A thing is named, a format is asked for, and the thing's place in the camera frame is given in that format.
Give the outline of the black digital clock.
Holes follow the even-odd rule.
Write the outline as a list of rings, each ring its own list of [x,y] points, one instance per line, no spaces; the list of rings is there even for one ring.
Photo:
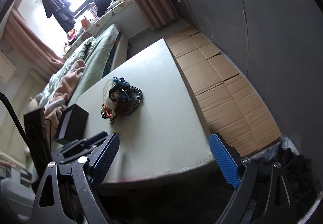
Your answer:
[[[38,178],[41,179],[47,165],[52,161],[44,109],[39,108],[24,115],[25,142],[29,148]]]

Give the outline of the green bed mattress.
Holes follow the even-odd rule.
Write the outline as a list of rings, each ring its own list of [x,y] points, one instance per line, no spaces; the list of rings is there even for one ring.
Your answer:
[[[125,38],[121,26],[113,24],[98,37],[83,41],[67,60],[82,59],[85,70],[79,80],[68,105],[75,104],[78,98],[112,70],[112,62],[117,55],[117,46]]]

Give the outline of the dark wardrobe doors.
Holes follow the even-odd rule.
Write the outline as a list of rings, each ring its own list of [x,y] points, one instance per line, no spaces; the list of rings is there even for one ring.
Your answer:
[[[322,156],[322,11],[314,0],[172,0],[240,73],[224,88],[243,113],[212,126],[242,154],[280,136]]]

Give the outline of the pink left curtain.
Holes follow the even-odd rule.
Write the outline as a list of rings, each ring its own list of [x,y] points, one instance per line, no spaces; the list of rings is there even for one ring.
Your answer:
[[[50,78],[65,63],[41,41],[14,8],[8,16],[3,36],[17,54],[46,78]]]

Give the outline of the dark hanging clothes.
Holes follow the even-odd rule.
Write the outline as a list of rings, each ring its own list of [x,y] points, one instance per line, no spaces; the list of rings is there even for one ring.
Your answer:
[[[68,33],[74,28],[74,13],[69,8],[71,3],[68,0],[41,0],[47,18],[55,17],[56,21]]]

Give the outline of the light green quilt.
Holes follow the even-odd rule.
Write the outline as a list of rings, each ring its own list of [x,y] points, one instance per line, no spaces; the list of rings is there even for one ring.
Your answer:
[[[49,101],[49,99],[54,95],[54,91],[59,86],[60,80],[62,79],[62,77],[64,75],[67,74],[67,72],[71,69],[73,64],[77,60],[84,59],[86,48],[90,47],[91,45],[95,45],[95,44],[96,44],[96,40],[94,37],[90,37],[90,38],[86,39],[67,58],[63,67],[51,76],[49,83],[46,85],[46,87],[44,88],[44,90],[42,92],[42,98],[39,101],[40,107],[44,107],[47,104],[47,102]]]

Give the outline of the floral window seat cushion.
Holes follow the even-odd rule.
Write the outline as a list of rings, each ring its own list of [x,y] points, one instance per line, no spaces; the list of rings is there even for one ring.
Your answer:
[[[91,25],[87,29],[82,28],[77,33],[76,38],[72,40],[72,44],[67,46],[63,59],[67,60],[75,49],[89,37],[97,37],[109,20],[121,13],[132,2],[133,0],[115,0],[102,17],[90,22]]]

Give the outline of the black bag on sill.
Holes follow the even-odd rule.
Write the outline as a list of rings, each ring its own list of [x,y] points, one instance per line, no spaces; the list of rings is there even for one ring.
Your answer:
[[[94,0],[94,4],[97,7],[97,16],[102,17],[106,9],[109,7],[111,0]]]

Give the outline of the pink fleece blanket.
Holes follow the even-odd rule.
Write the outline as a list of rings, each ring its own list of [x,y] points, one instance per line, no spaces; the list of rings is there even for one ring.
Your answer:
[[[71,69],[62,77],[58,87],[54,90],[44,107],[46,121],[46,136],[49,143],[54,140],[62,113],[67,109],[67,102],[74,93],[85,70],[85,62],[77,60]]]

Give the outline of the black jewelry box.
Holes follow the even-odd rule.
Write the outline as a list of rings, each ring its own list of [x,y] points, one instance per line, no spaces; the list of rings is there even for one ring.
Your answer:
[[[88,115],[89,113],[77,104],[68,107],[60,118],[54,139],[55,142],[65,145],[74,140],[81,140]]]

